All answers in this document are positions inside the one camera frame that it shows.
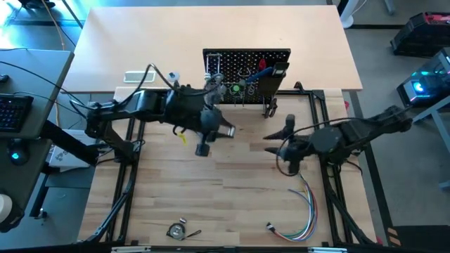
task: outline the black desk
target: black desk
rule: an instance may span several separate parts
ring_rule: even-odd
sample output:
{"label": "black desk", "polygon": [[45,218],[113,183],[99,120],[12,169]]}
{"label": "black desk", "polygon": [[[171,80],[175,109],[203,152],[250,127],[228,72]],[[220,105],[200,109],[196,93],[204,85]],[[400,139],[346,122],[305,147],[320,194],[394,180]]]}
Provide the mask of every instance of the black desk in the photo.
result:
{"label": "black desk", "polygon": [[[0,86],[0,93],[14,93],[26,91],[35,93],[51,100],[55,100],[59,87],[68,72],[73,53],[69,51],[43,51],[43,50],[14,50],[0,51],[0,61],[23,67],[54,82],[56,86],[35,77],[23,70],[0,63],[0,73],[8,74],[10,80]],[[47,117],[50,114],[53,101],[35,97],[30,115],[24,123],[22,131],[17,134],[0,133],[0,188],[25,210],[34,185],[44,166],[46,156],[50,150],[51,141],[36,139]],[[6,156],[5,138],[29,138],[31,157],[27,164],[15,166]]]}

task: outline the black pegboard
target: black pegboard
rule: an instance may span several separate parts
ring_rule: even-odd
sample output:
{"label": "black pegboard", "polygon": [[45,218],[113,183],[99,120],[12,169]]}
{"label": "black pegboard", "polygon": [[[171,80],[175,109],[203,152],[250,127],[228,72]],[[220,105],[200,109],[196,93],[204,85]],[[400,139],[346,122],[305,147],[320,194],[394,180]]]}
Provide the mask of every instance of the black pegboard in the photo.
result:
{"label": "black pegboard", "polygon": [[225,76],[223,81],[227,87],[223,103],[262,104],[263,98],[258,93],[258,79],[245,90],[243,99],[239,93],[234,93],[231,87],[241,79],[259,72],[259,62],[266,61],[266,67],[273,67],[275,63],[286,63],[290,56],[290,49],[203,49],[205,72],[211,75],[220,73]]}

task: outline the light wood desk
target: light wood desk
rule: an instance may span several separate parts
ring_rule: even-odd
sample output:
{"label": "light wood desk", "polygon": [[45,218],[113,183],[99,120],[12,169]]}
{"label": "light wood desk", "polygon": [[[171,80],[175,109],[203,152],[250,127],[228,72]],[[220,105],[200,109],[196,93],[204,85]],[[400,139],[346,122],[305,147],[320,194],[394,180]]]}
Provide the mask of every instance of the light wood desk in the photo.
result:
{"label": "light wood desk", "polygon": [[[125,98],[132,90],[117,88],[115,97]],[[295,244],[277,238],[266,229],[270,221],[287,233],[302,228],[308,219],[307,204],[287,191],[288,188],[299,189],[299,179],[280,174],[275,168],[274,155],[264,152],[265,147],[281,142],[264,141],[262,137],[280,130],[290,113],[296,115],[296,128],[311,125],[309,101],[301,96],[277,98],[277,113],[269,119],[261,116],[260,105],[244,108],[220,105],[225,118],[236,125],[237,132],[234,139],[219,139],[213,143],[209,157],[194,155],[198,142],[194,133],[187,132],[186,147],[173,135],[171,125],[147,123],[127,242],[139,240],[142,245],[185,246],[320,246],[323,241],[331,242],[319,161],[315,157],[308,157],[301,163],[302,174],[318,201],[315,234],[308,241]],[[326,100],[331,119],[347,116],[341,90],[326,90]],[[114,129],[122,137],[127,122],[114,122]],[[88,238],[110,211],[118,167],[113,162],[97,167],[79,239]],[[375,240],[359,170],[344,164],[341,177],[349,213],[367,236]],[[202,233],[182,242],[167,237],[167,229],[180,217],[188,220],[187,233],[198,229]],[[119,215],[116,236],[120,222]],[[337,224],[344,238],[339,215]]]}
{"label": "light wood desk", "polygon": [[297,81],[309,90],[362,89],[335,6],[92,8],[63,87],[112,93],[127,86],[126,71],[155,63],[202,88],[204,48],[290,48],[281,90]]}

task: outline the roll of tape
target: roll of tape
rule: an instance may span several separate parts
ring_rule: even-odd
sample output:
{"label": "roll of tape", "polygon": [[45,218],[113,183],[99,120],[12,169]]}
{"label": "roll of tape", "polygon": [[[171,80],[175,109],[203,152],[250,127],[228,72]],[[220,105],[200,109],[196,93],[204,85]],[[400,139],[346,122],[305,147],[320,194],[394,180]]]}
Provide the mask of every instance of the roll of tape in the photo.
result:
{"label": "roll of tape", "polygon": [[3,222],[11,213],[13,201],[7,195],[0,194],[0,223]]}

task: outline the tool holder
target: tool holder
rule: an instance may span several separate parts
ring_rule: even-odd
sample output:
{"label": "tool holder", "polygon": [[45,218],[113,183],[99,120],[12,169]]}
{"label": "tool holder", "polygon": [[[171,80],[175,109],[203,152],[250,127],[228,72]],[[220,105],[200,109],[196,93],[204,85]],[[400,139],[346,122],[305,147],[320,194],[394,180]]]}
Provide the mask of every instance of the tool holder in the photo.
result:
{"label": "tool holder", "polygon": [[261,72],[260,62],[264,59],[265,67],[273,67],[276,63],[287,63],[290,49],[203,49],[205,72],[210,75],[224,75],[222,84],[226,87],[221,104],[257,104],[263,105],[264,117],[275,113],[274,98],[283,81],[282,77],[261,77],[245,86],[235,86],[242,79],[247,79]]}

